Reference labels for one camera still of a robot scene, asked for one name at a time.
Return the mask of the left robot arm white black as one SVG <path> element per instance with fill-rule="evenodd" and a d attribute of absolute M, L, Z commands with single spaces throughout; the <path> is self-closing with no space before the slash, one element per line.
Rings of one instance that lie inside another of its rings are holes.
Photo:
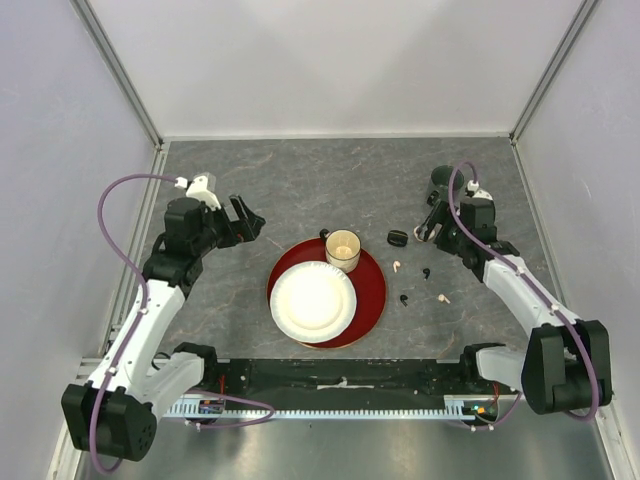
<path fill-rule="evenodd" d="M 257 239 L 266 221 L 234 196 L 237 214 L 195 198 L 171 201 L 164 231 L 140 275 L 142 283 L 116 340 L 83 385 L 70 384 L 61 399 L 74 446 L 97 460 L 139 461 L 149 451 L 159 419 L 192 388 L 208 393 L 219 382 L 214 348 L 184 342 L 158 370 L 151 363 L 172 320 L 214 249 Z"/>

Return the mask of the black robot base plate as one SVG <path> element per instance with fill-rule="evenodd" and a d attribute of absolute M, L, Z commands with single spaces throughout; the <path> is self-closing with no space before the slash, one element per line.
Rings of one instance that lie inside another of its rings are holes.
<path fill-rule="evenodd" d="M 494 397 L 493 383 L 458 361 L 427 359 L 231 359 L 199 386 L 278 411 L 440 409 L 446 396 Z"/>

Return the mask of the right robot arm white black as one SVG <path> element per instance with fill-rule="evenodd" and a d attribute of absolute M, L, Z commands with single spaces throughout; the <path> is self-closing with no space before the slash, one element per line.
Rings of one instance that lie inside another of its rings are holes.
<path fill-rule="evenodd" d="M 609 335 L 598 320 L 585 321 L 563 306 L 534 277 L 519 251 L 498 238 L 495 205 L 485 196 L 453 206 L 433 193 L 431 208 L 416 229 L 422 240 L 457 256 L 480 283 L 506 305 L 527 335 L 523 351 L 500 343 L 464 350 L 458 381 L 467 392 L 483 392 L 493 381 L 524 394 L 539 415 L 566 413 L 594 418 L 612 397 Z"/>

